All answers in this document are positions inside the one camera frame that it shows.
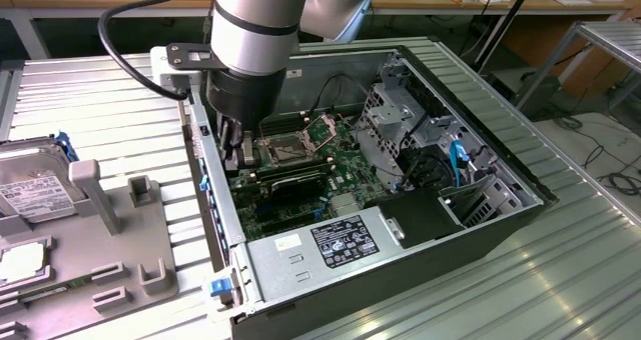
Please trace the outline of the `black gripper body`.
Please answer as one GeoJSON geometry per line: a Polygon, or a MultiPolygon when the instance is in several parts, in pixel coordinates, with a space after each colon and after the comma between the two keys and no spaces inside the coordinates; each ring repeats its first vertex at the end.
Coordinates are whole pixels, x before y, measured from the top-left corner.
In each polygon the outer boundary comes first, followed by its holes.
{"type": "Polygon", "coordinates": [[[244,128],[256,128],[274,111],[286,70],[253,76],[230,69],[208,73],[206,100],[213,109],[244,128]]]}

